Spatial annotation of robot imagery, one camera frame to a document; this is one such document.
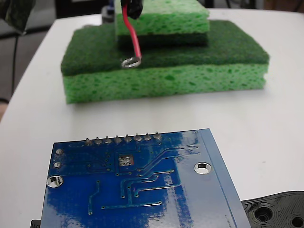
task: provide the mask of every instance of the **mounting hole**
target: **mounting hole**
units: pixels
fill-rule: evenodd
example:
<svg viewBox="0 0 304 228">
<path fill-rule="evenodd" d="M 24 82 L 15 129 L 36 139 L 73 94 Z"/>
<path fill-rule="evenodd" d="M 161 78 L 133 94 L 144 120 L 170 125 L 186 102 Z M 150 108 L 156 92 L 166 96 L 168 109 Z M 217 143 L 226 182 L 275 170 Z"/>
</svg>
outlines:
<svg viewBox="0 0 304 228">
<path fill-rule="evenodd" d="M 267 207 L 260 207 L 255 211 L 255 217 L 260 222 L 268 222 L 273 216 L 272 210 Z"/>
<path fill-rule="evenodd" d="M 61 176 L 50 176 L 47 179 L 47 186 L 50 188 L 58 188 L 63 184 L 63 179 Z"/>
<path fill-rule="evenodd" d="M 303 227 L 304 225 L 304 221 L 302 218 L 300 217 L 295 217 L 291 223 L 293 224 L 294 227 L 297 227 L 297 228 L 300 228 L 300 227 Z"/>
<path fill-rule="evenodd" d="M 211 172 L 211 165 L 205 162 L 199 162 L 194 166 L 194 171 L 198 174 L 208 174 Z"/>
</svg>

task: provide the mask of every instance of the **stacked sponges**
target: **stacked sponges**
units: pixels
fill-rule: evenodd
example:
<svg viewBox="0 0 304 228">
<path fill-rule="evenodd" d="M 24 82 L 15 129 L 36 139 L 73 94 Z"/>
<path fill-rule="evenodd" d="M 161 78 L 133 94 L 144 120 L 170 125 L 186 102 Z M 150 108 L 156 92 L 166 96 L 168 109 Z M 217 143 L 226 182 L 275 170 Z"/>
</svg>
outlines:
<svg viewBox="0 0 304 228">
<path fill-rule="evenodd" d="M 68 103 L 263 88 L 269 56 L 232 22 L 209 22 L 196 0 L 144 4 L 132 21 L 139 68 L 121 69 L 132 43 L 120 1 L 115 25 L 75 31 L 61 65 Z"/>
</svg>

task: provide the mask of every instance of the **blue circuit board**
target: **blue circuit board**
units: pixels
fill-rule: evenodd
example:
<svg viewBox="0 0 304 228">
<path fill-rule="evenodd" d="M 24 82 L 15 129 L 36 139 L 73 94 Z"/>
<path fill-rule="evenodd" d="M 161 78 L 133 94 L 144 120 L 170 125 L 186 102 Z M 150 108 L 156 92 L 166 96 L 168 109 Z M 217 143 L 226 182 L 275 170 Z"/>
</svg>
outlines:
<svg viewBox="0 0 304 228">
<path fill-rule="evenodd" d="M 54 144 L 42 228 L 249 228 L 209 129 Z"/>
</svg>

